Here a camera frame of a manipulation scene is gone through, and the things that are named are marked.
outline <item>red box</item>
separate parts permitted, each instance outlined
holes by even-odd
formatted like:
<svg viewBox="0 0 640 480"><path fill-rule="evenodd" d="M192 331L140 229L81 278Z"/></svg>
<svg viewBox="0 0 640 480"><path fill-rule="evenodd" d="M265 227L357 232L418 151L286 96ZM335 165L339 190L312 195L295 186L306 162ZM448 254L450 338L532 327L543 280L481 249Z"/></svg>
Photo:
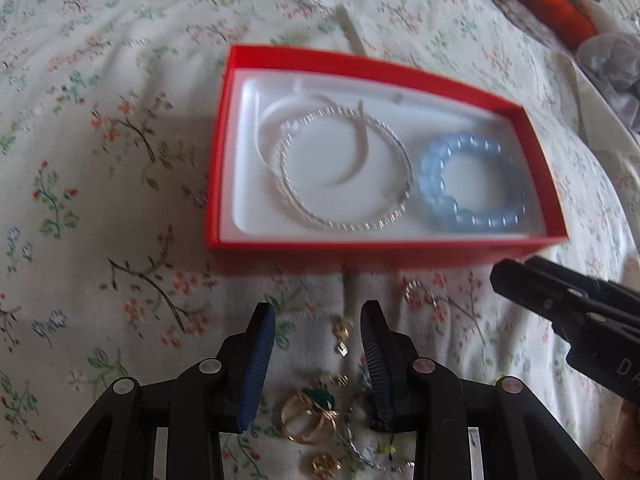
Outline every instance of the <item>red box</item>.
<svg viewBox="0 0 640 480"><path fill-rule="evenodd" d="M347 76L436 94L484 108L514 127L540 201L546 235L518 239L431 240L424 242L225 242L220 211L226 126L234 73L239 68L292 70ZM394 270L490 264L524 256L568 239L558 193L545 155L525 109L461 82L365 57L302 48L235 45L231 47L214 131L207 209L207 246L222 272L262 273L277 267L289 272Z"/></svg>

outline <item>bed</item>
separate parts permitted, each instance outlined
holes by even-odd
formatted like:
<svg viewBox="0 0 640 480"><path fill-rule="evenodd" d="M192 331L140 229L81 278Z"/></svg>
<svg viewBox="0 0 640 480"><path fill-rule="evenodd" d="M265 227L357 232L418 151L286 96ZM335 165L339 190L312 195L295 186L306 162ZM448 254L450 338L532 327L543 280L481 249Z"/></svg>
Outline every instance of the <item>bed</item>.
<svg viewBox="0 0 640 480"><path fill-rule="evenodd" d="M348 375L336 391L348 402L362 345L352 330L342 357L332 327L368 299L459 376L521 377L602 470L619 404L568 367L548 322L492 292L490 267L224 278L204 247L228 47L294 44L524 104L571 237L545 256L640 285L638 147L570 56L512 21L493 0L0 0L0 477L36 478L111 381L174 378L265 300L276 345L251 430L222 437L226 478L311 478L320 450L342 460L340 478L386 478L339 438L303 448L273 427L283 400L322 372ZM446 301L406 302L413 279ZM357 440L384 460L388 436L362 425ZM413 445L399 438L398 456Z"/></svg>

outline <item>small jewelry piece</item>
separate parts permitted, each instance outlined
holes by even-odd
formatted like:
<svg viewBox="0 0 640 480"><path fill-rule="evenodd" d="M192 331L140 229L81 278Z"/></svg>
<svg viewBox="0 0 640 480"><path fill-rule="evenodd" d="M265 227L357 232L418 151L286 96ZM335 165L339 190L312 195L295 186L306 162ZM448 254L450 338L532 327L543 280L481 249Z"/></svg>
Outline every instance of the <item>small jewelry piece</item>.
<svg viewBox="0 0 640 480"><path fill-rule="evenodd" d="M427 294L427 300L429 301L429 303L431 303L434 307L438 306L436 298L434 297L431 289L420 280L410 280L404 286L402 296L404 297L404 300L407 302L407 304L411 305L412 295L416 294L418 290L423 290Z"/></svg>
<svg viewBox="0 0 640 480"><path fill-rule="evenodd" d="M313 458L311 465L314 468L314 480L328 480L334 477L336 471L340 470L342 462L328 453L322 453L322 455L316 455Z"/></svg>
<svg viewBox="0 0 640 480"><path fill-rule="evenodd" d="M346 441L347 441L347 444L348 444L349 448L354 453L354 455L357 457L357 459L360 460L364 465L369 466L370 468L377 469L378 471L387 471L389 473L399 473L399 472L402 472L402 471L404 471L405 469L407 469L409 467L413 467L415 465L415 462L413 462L412 460L407 460L406 462L404 462L404 464L399 465L399 466L380 465L380 464L377 464L377 463L373 462L372 460L369 460L368 458L366 458L358 450L358 448L356 448L356 445L353 442L353 432L351 431L351 417L353 416L354 406L355 406L357 398L358 398L358 396L355 396L353 398L353 402L351 403L351 406L349 406L349 409L347 410L347 413L345 413L345 415L344 415L344 429L345 429L345 432L346 432ZM388 452L390 454L390 456L393 457L393 453L391 452L391 450L393 450L393 452L395 452L395 448L393 447L392 443L389 444L389 446L387 446L387 448L388 449L386 450L386 452Z"/></svg>
<svg viewBox="0 0 640 480"><path fill-rule="evenodd" d="M398 201L383 212L379 217L371 219L369 221L360 224L351 224L346 222L338 222L330 220L313 213L298 196L296 190L291 183L289 173L287 172L287 153L293 142L293 139L299 134L302 126L306 126L312 121L323 117L329 117L333 115L344 116L346 118L362 118L364 123L375 130L380 137L382 137L388 145L395 151L396 155L400 158L405 170L405 184L402 191L399 193ZM280 174L278 176L278 183L284 196L291 202L291 205L296 211L298 211L303 218L312 224L330 229L338 229L339 231L368 231L372 229L382 229L393 222L398 220L402 213L406 209L406 201L409 198L409 193L414 184L414 169L411 164L409 155L404 147L404 144L398 139L395 133L385 123L370 116L369 114L360 113L353 108L341 107L341 106L329 106L322 108L317 112L312 112L300 119L293 121L286 121L280 125L283 131L282 140L278 147L279 152L279 167Z"/></svg>
<svg viewBox="0 0 640 480"><path fill-rule="evenodd" d="M508 187L509 202L506 206L476 213L460 209L456 200L444 193L444 167L456 153L487 156L500 163ZM420 161L420 168L422 175L418 178L418 184L431 212L441 223L453 224L456 230L485 232L513 229L526 212L524 200L527 192L522 172L514 167L513 157L502 149L497 140L471 134L443 136L431 143L429 151Z"/></svg>
<svg viewBox="0 0 640 480"><path fill-rule="evenodd" d="M348 317L338 320L334 323L334 335L338 338L338 344L335 346L335 352L345 357L349 353L347 348L347 340L349 339L349 330L353 327L353 321Z"/></svg>
<svg viewBox="0 0 640 480"><path fill-rule="evenodd" d="M332 384L337 384L338 386L346 386L349 384L349 378L346 375L333 375L327 372L323 372L318 377L318 384L323 388L328 388Z"/></svg>
<svg viewBox="0 0 640 480"><path fill-rule="evenodd" d="M299 410L287 416L287 413L291 412L296 405ZM302 416L309 415L318 417L316 426L312 430L304 431L303 433L291 433L289 431L289 424L294 420L299 420ZM283 436L298 444L314 445L330 440L336 431L335 421L337 418L338 411L335 410L335 398L327 388L322 386L299 390L284 403L280 411L280 425ZM325 431L324 436L318 436L326 421L331 423L330 430Z"/></svg>
<svg viewBox="0 0 640 480"><path fill-rule="evenodd" d="M389 460L394 459L394 455L396 454L396 446L394 446L394 439L396 435L391 435L391 440L388 444L378 444L378 453L382 453L388 456Z"/></svg>

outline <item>bracelet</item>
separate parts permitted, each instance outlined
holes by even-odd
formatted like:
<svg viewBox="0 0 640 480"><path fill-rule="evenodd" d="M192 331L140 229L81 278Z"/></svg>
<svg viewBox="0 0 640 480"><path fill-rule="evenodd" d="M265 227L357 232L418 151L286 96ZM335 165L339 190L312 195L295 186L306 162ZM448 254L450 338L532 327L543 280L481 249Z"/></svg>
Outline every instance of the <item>bracelet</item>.
<svg viewBox="0 0 640 480"><path fill-rule="evenodd" d="M361 224L351 224L345 222L338 222L335 220L329 220L313 213L305 203L300 200L296 190L291 184L289 179L289 173L287 172L287 153L293 142L295 135L300 132L302 126L306 126L311 121L323 117L329 117L332 115L345 116L347 118L362 118L367 126L374 129L389 146L396 152L400 160L402 161L406 175L405 185L400 193L399 200L387 209L378 218L374 218L370 221L363 222ZM402 213L406 209L406 202L409 198L411 187L414 184L414 170L412 168L411 160L404 147L404 144L398 139L395 133L386 124L382 123L378 119L370 116L369 114L359 113L357 110L348 107L327 107L322 108L316 112L312 112L302 118L295 119L293 121L286 121L280 125L283 131L282 140L279 145L279 161L280 161L280 175L278 176L278 183L281 191L285 197L291 202L291 205L298 211L307 221L320 226L322 228L338 229L340 231L366 231L372 229L382 229L388 225L393 224L398 220Z"/></svg>
<svg viewBox="0 0 640 480"><path fill-rule="evenodd" d="M369 466L370 468L373 469L377 469L378 471L386 471L389 473L399 473L404 471L407 468L413 467L415 465L415 462L413 462L412 460L407 460L406 462L404 462L404 464L399 465L399 466L384 466L384 465L380 465L377 464L375 462L373 462L373 460L370 460L368 458L366 458L362 452L360 452L358 450L358 448L356 447L356 445L353 442L353 432L351 431L351 416L353 415L353 410L354 410L354 405L356 403L356 399L358 396L353 397L353 402L351 403L351 405L349 406L349 409L347 410L347 412L344 414L344 429L345 429L345 434L346 434L346 441L347 444L349 446L349 448L351 449L351 451L354 453L354 455L357 457L357 459L362 462L364 465Z"/></svg>
<svg viewBox="0 0 640 480"><path fill-rule="evenodd" d="M456 153L486 156L501 165L510 196L506 206L488 212L473 212L460 209L458 202L444 193L442 174L446 163ZM422 175L418 183L431 212L441 223L453 223L456 230L505 231L516 227L526 212L524 200L527 192L522 172L514 167L513 157L503 150L497 140L471 134L443 136L431 143L429 151L420 161L420 168Z"/></svg>

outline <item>black tool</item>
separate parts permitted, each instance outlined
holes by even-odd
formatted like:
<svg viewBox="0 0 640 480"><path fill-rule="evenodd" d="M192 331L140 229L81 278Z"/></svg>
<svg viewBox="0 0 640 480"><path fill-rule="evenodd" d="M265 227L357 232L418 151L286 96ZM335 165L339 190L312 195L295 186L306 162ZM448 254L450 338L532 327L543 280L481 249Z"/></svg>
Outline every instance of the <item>black tool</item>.
<svg viewBox="0 0 640 480"><path fill-rule="evenodd" d="M572 368L640 406L640 294L534 256L503 260L494 291L552 322Z"/></svg>
<svg viewBox="0 0 640 480"><path fill-rule="evenodd" d="M602 480L521 380L460 380L391 332L377 301L363 305L360 329L378 415L388 430L417 431L414 480L471 480L468 428L485 480Z"/></svg>
<svg viewBox="0 0 640 480"><path fill-rule="evenodd" d="M166 480L223 480L218 433L242 433L254 420L274 337L273 308L260 303L246 331L227 337L215 359L162 383L114 381L38 480L152 480L163 427Z"/></svg>

